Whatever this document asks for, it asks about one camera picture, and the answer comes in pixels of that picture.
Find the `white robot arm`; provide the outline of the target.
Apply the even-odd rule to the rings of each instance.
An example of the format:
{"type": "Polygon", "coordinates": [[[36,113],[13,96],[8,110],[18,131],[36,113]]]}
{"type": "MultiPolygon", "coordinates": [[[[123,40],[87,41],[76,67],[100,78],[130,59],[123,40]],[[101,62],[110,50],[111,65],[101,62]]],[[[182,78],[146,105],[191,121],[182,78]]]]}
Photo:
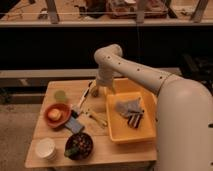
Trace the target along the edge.
{"type": "Polygon", "coordinates": [[[156,171],[213,171],[213,95],[201,83],[123,58],[122,48],[95,51],[96,84],[111,88],[115,72],[157,96],[156,171]]]}

